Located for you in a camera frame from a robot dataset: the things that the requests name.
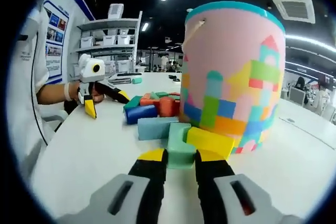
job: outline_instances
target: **poster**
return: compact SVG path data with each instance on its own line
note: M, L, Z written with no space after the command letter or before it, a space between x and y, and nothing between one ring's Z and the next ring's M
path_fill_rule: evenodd
M51 1L44 2L44 8L49 17L46 42L46 65L49 78L62 75L62 53L64 35L67 29L69 14L62 7Z

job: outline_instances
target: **white table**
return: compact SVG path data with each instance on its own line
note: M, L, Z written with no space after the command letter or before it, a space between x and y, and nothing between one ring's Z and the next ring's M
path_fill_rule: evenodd
M167 76L145 73L142 84L119 87L130 96L178 92L180 85ZM96 120L85 115L83 108L76 108L55 134L31 181L34 193L53 217L84 209L92 193L115 175L127 174L141 153L160 146L159 140L138 141L136 125L124 124L122 107L106 99L96 106ZM282 117L301 122L300 115L307 116L304 111L280 101ZM231 155L229 163L236 174L245 173L269 192L280 211L306 217L332 182L336 152L298 127L276 119L262 148ZM194 169L168 169L164 188L159 223L203 223Z

